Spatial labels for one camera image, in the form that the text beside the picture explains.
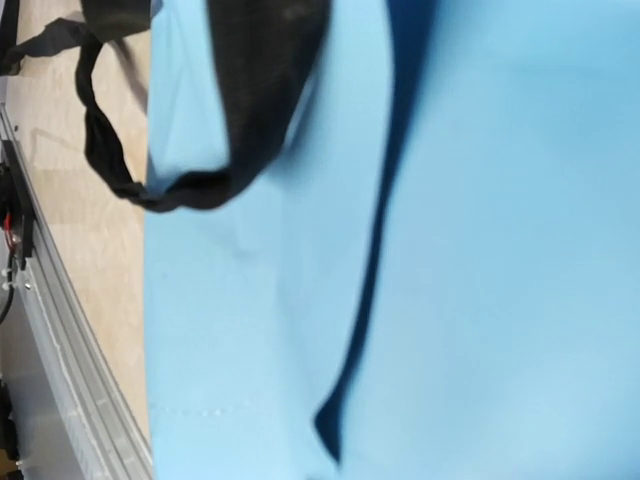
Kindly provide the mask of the blue wrapping paper sheet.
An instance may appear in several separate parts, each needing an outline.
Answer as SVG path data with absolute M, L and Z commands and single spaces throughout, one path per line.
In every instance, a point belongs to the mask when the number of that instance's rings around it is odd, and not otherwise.
M 338 1 L 284 152 L 147 214 L 157 479 L 635 479 L 639 5 Z

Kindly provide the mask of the black strap ribbon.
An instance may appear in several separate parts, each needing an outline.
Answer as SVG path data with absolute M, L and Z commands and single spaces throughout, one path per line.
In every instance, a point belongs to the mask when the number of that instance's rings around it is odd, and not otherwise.
M 131 176 L 122 144 L 97 103 L 92 74 L 107 43 L 135 62 L 126 37 L 150 29 L 158 1 L 84 1 L 80 19 L 57 18 L 22 43 L 1 41 L 1 73 L 15 76 L 24 58 L 76 48 L 75 88 L 85 108 L 85 158 L 119 198 L 155 213 L 180 207 L 218 208 L 245 190 L 280 154 L 326 37 L 329 1 L 208 1 L 204 6 L 229 142 L 229 161 L 213 171 L 189 171 L 164 192 Z

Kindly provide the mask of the aluminium front frame rail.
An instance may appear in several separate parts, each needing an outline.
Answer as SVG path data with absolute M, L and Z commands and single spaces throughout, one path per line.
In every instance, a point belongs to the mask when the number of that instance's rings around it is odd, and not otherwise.
M 27 479 L 150 479 L 150 447 L 73 290 L 40 207 L 1 338 Z

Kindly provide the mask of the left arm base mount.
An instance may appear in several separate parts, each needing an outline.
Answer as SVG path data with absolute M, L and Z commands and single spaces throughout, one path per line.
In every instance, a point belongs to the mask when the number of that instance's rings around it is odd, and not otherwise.
M 2 140 L 1 228 L 20 270 L 32 257 L 35 220 L 33 199 L 17 148 L 11 140 Z

